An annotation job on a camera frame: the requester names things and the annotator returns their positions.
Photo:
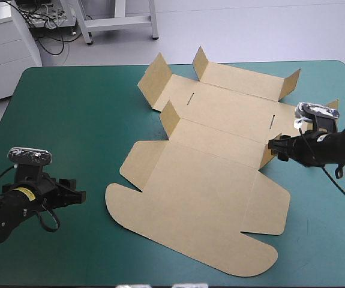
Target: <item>desk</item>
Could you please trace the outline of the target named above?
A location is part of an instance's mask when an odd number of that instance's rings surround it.
[[[285,77],[297,68],[296,91],[283,101],[341,100],[345,66],[338,61],[232,64]],[[76,178],[87,201],[57,210],[62,227],[43,231],[36,218],[0,245],[0,285],[113,286],[119,283],[205,282],[217,286],[345,285],[345,198],[320,169],[273,160],[263,173],[292,196],[281,236],[255,235],[278,250],[276,264],[253,278],[227,275],[116,224],[104,194],[129,183],[119,168],[137,140],[166,139],[158,113],[137,88],[146,66],[45,67],[26,70],[0,123],[0,172],[12,146],[48,149],[54,177]],[[191,65],[175,74],[196,78]],[[13,173],[0,182],[13,180]],[[345,188],[345,176],[339,181]]]

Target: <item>white floor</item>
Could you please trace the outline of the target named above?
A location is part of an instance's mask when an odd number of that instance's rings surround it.
[[[191,63],[199,45],[214,62],[337,59],[345,63],[345,0],[155,0],[160,39],[150,29],[93,33],[65,52],[41,51],[43,65],[149,64],[158,52],[168,63]],[[93,18],[112,13],[110,0],[85,0]],[[129,16],[148,0],[128,0]],[[56,52],[60,43],[46,40]],[[8,100],[0,101],[0,119]]]

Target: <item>cardboard box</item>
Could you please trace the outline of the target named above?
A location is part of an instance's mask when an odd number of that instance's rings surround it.
[[[279,235],[290,195],[259,172],[280,133],[297,135],[295,89],[287,78],[193,62],[200,81],[172,74],[159,54],[139,82],[167,141],[136,142],[120,169],[142,193],[110,184],[106,204],[123,227],[223,272],[254,276],[277,259],[274,247],[242,232]]]

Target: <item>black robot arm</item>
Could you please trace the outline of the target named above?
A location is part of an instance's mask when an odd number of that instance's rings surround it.
[[[85,191],[76,191],[76,180],[56,181],[43,172],[43,166],[50,164],[49,152],[29,148],[12,148],[9,159],[17,164],[15,181],[3,186],[0,194],[0,243],[23,221],[33,215],[39,218],[41,226],[48,232],[55,232],[60,221],[54,209],[85,201]],[[48,212],[55,227],[46,225],[40,215]]]
[[[325,164],[337,164],[335,176],[343,177],[345,166],[345,129],[337,132],[335,109],[317,104],[300,103],[296,108],[298,117],[313,124],[313,129],[300,136],[283,135],[268,142],[268,148],[279,160],[289,158],[305,167],[324,167]]]

